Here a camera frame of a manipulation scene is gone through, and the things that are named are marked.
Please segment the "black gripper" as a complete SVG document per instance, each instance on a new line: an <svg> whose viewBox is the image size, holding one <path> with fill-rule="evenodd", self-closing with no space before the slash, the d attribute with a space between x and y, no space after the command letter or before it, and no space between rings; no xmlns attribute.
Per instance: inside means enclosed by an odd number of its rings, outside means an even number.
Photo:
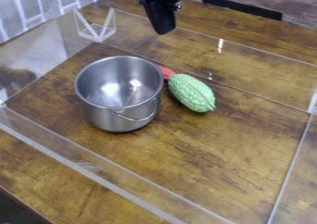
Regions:
<svg viewBox="0 0 317 224"><path fill-rule="evenodd" d="M145 15L158 35L168 33L175 28L175 12L182 8L179 0L139 0Z"/></svg>

